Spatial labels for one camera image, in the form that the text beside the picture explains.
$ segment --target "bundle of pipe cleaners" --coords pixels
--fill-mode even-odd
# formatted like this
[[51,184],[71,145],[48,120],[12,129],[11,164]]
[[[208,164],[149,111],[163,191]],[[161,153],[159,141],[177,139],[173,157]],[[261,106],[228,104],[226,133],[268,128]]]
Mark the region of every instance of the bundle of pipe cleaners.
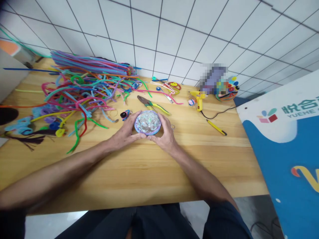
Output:
[[[150,97],[152,97],[151,92],[165,94],[158,91],[149,91],[145,82],[139,79],[135,68],[128,63],[115,63],[96,57],[75,56],[61,51],[52,51],[51,55],[57,66],[52,66],[54,71],[48,70],[47,72],[58,74],[58,77],[55,82],[42,84],[42,91],[46,97],[45,103],[35,106],[32,109],[32,116],[20,119],[17,124],[5,128],[6,131],[27,135],[28,137],[12,137],[10,133],[6,132],[7,137],[19,139],[24,144],[29,143],[30,136],[35,134],[52,135],[54,132],[57,137],[62,137],[66,132],[63,128],[65,122],[79,111],[82,114],[82,119],[75,122],[75,130],[68,135],[71,136],[75,133],[77,137],[75,145],[68,152],[70,153],[77,147],[80,138],[85,134],[88,120],[107,129],[107,127],[91,119],[92,113],[97,108],[102,110],[104,117],[110,122],[118,121],[107,115],[108,111],[115,110],[115,108],[107,105],[108,101],[116,102],[116,97],[122,97],[125,104],[132,91],[148,92]],[[50,124],[47,128],[48,132],[43,129],[33,132],[30,124],[42,118]],[[84,125],[84,130],[79,135],[78,130],[82,125]],[[36,144],[41,143],[43,138],[44,136],[36,138]]]

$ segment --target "person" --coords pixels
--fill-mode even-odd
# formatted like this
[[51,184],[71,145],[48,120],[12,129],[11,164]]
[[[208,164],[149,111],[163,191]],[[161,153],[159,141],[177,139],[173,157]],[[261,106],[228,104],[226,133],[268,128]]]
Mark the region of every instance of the person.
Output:
[[[130,115],[109,140],[44,167],[2,190],[0,238],[24,238],[28,210],[60,193],[110,153],[147,138],[180,165],[198,196],[209,205],[203,239],[252,239],[234,199],[214,175],[178,145],[168,118],[159,114],[164,129],[162,137],[132,134],[140,113]],[[56,238],[195,239],[198,236],[182,216],[179,204],[174,203],[88,211]]]

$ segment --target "blurred object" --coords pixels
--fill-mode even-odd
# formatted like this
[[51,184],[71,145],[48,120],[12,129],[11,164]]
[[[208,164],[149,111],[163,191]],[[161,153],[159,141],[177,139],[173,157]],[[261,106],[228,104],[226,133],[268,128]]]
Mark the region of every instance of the blurred object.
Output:
[[13,108],[0,108],[0,125],[10,123],[19,115],[19,111]]
[[0,48],[28,68],[32,68],[32,65],[36,60],[34,53],[10,40],[1,39]]
[[3,68],[15,67],[27,69],[21,62],[0,49],[0,102],[29,74],[29,71],[8,71]]

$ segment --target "white tile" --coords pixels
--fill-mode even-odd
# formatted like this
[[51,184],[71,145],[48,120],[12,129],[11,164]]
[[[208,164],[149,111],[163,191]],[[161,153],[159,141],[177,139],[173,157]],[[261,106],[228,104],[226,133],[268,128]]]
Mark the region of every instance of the white tile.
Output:
[[154,71],[169,74],[175,57],[157,52],[155,57]]
[[103,37],[95,37],[86,34],[87,41],[89,42],[92,51],[96,57],[103,57],[108,60],[115,61],[112,46],[109,39]]
[[246,81],[248,81],[251,77],[250,76],[244,76],[244,75],[241,75],[239,74],[237,76],[237,79],[236,81],[238,81],[238,86],[239,88],[241,87],[242,84],[244,84]]
[[300,60],[296,61],[294,65],[300,66],[302,68],[306,68],[307,66],[317,62],[319,60],[319,49],[314,50],[308,55],[304,56]]
[[175,76],[185,77],[192,64],[193,62],[190,60],[176,57],[171,74]]
[[265,53],[277,42],[284,38],[299,24],[291,19],[280,16],[250,47],[249,49],[259,53]]
[[278,84],[282,84],[282,85],[285,85],[285,84],[288,84],[296,79],[299,79],[300,77],[303,77],[305,75],[308,75],[310,72],[309,71],[306,71],[306,70],[300,70],[298,72],[296,72],[295,74],[281,80],[278,82]]
[[152,78],[153,77],[153,71],[145,70],[145,69],[137,69],[137,74],[139,76]]
[[132,8],[139,9],[141,11],[160,16],[160,8],[162,5],[161,0],[131,0]]
[[236,96],[239,97],[242,93],[245,93],[245,91],[238,90],[238,94]]
[[114,2],[118,2],[118,3],[121,3],[121,4],[124,4],[126,6],[130,6],[130,0],[113,0]]
[[9,4],[20,15],[50,22],[35,0],[10,0]]
[[279,16],[279,13],[261,2],[234,36],[232,42],[248,48]]
[[288,66],[289,65],[286,63],[276,61],[268,66],[266,69],[264,69],[262,72],[255,75],[255,77],[265,80]]
[[209,34],[226,2],[226,0],[196,0],[187,26]]
[[243,91],[249,91],[250,88],[253,88],[255,85],[262,83],[262,80],[256,79],[256,78],[251,78],[250,80],[246,81],[242,85],[239,86],[240,90]]
[[255,93],[250,93],[250,92],[244,92],[244,93],[242,93],[241,95],[240,95],[240,98],[248,98],[248,97],[251,97],[251,96],[253,96],[253,95],[255,95]]
[[186,26],[194,0],[163,0],[161,17]]
[[270,87],[271,85],[273,85],[272,82],[263,81],[262,83],[259,83],[258,85],[255,85],[253,88],[251,88],[249,92],[258,93],[264,90],[265,88]]
[[[68,0],[81,29],[85,33],[108,37],[98,0]],[[88,12],[94,17],[83,17]]]
[[191,80],[191,79],[184,79],[183,85],[190,85],[190,86],[195,86],[197,85],[198,81]]
[[319,61],[316,61],[315,63],[311,64],[310,66],[307,66],[306,69],[311,71],[316,71],[319,69]]
[[238,47],[235,44],[229,43],[214,63],[230,66],[244,52],[244,50],[245,49]]
[[12,9],[12,7],[10,7],[6,2],[4,2],[4,3],[2,4],[1,9],[2,9],[2,10],[6,10],[6,11],[8,11],[8,12],[15,13],[14,10]]
[[209,36],[200,50],[196,61],[202,63],[213,63],[228,42]]
[[118,63],[129,63],[135,66],[134,46],[111,40],[116,61]]
[[93,56],[93,52],[87,43],[83,33],[69,30],[62,27],[56,27],[72,52],[77,55]]
[[0,24],[12,32],[21,42],[46,47],[18,15],[1,11]]
[[100,5],[109,37],[114,40],[133,44],[130,8],[106,0],[100,1]]
[[132,20],[134,45],[156,50],[159,18],[132,9]]
[[256,0],[229,0],[211,35],[230,41],[258,3]]
[[163,79],[168,79],[169,74],[164,74],[164,73],[154,71],[153,76],[155,76],[159,80],[163,80]]
[[263,69],[268,67],[270,64],[274,63],[276,60],[269,58],[267,56],[261,56],[254,63],[247,67],[242,73],[244,75],[254,76],[261,72]]
[[169,82],[176,82],[178,84],[181,84],[183,82],[184,78],[183,77],[178,77],[178,76],[172,76],[170,75],[168,78]]
[[318,22],[319,22],[319,11],[315,12],[311,17],[305,20],[303,24],[315,29],[316,31],[319,31]]
[[10,37],[11,37],[15,41],[20,41],[14,35],[12,35],[9,31],[7,31],[7,29],[5,29],[2,25],[0,25],[0,27],[7,35],[9,35],[9,37],[7,37],[2,31],[0,31],[0,38],[11,40],[10,39]]
[[298,61],[299,59],[301,59],[302,57],[306,56],[307,54],[311,53],[317,48],[319,48],[319,34],[315,34],[314,36],[309,38],[307,41],[297,46],[291,52],[289,52],[288,54],[280,58],[280,60],[283,60],[285,62],[292,64]]
[[48,48],[61,50],[64,52],[70,52],[70,48],[63,41],[58,31],[54,28],[53,25],[49,23],[33,20],[30,18],[26,18],[26,17],[22,17],[22,19],[38,35],[38,37],[48,46]]
[[176,55],[185,27],[161,19],[159,28],[157,51]]
[[66,0],[37,0],[37,2],[53,24],[81,31]]
[[307,40],[313,34],[314,32],[312,30],[300,25],[291,33],[289,33],[284,39],[274,45],[270,50],[268,50],[265,55],[279,59],[283,55],[287,54],[290,50],[301,44],[303,41]]
[[186,28],[177,56],[189,60],[195,60],[207,35]]
[[48,48],[33,46],[33,45],[29,45],[29,44],[24,44],[24,45],[31,48],[32,50],[35,50],[35,51],[41,53],[42,55],[51,56],[51,50]]
[[139,68],[153,70],[155,51],[135,46],[136,66]]
[[260,54],[247,50],[228,68],[228,70],[242,72],[259,57]]
[[293,19],[303,22],[318,8],[318,0],[297,0],[285,11],[285,14]]
[[267,88],[265,88],[265,89],[263,89],[263,90],[261,90],[259,93],[263,93],[263,92],[270,92],[270,91],[272,91],[272,90],[275,90],[275,89],[277,89],[277,88],[279,88],[281,85],[277,85],[277,84],[273,84],[273,85],[271,85],[271,86],[269,86],[269,87],[267,87]]
[[273,9],[276,9],[280,12],[284,12],[291,3],[295,0],[265,0],[265,2],[271,4]]
[[276,74],[272,75],[271,77],[267,78],[266,80],[277,83],[282,79],[296,73],[297,71],[300,71],[300,68],[290,65],[282,69],[281,71],[277,72]]
[[194,62],[188,74],[186,75],[186,78],[189,78],[192,80],[201,80],[204,77],[206,72],[207,72],[206,66],[204,66],[201,63]]

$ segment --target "white surface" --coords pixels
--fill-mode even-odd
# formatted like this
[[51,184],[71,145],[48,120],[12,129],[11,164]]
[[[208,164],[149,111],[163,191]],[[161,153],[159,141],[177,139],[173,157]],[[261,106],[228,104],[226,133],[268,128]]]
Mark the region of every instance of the white surface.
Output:
[[162,18],[186,26],[194,0],[163,0]]
[[115,61],[113,50],[111,47],[110,40],[103,37],[95,37],[92,35],[85,35],[89,42],[92,51],[96,57],[103,57],[112,61]]
[[66,0],[37,0],[37,2],[53,24],[81,30]]
[[134,45],[156,50],[159,18],[132,9],[132,20]]
[[87,43],[84,34],[62,27],[56,27],[65,42],[68,44],[74,54],[92,56],[93,52]]
[[3,68],[27,69],[21,62],[0,49],[0,102],[29,74],[29,71],[4,70]]
[[226,2],[226,0],[196,0],[187,26],[209,34]]
[[154,71],[169,74],[175,57],[157,52],[155,57]]
[[203,48],[200,50],[196,61],[202,63],[213,63],[226,45],[226,41],[209,36],[203,45]]
[[159,28],[157,51],[176,55],[185,27],[161,19]]
[[[108,37],[98,0],[68,0],[81,29],[85,33]],[[88,12],[96,13],[94,17],[83,17]]]
[[111,1],[100,1],[100,5],[109,37],[114,40],[133,44],[130,9]]
[[195,60],[206,39],[207,35],[186,28],[177,56]]
[[190,60],[176,57],[171,74],[175,76],[185,77],[192,63],[193,62]]
[[143,66],[144,69],[153,70],[155,51],[135,46],[135,55],[137,67]]
[[135,66],[134,46],[114,40],[111,40],[111,44],[117,62],[127,62]]

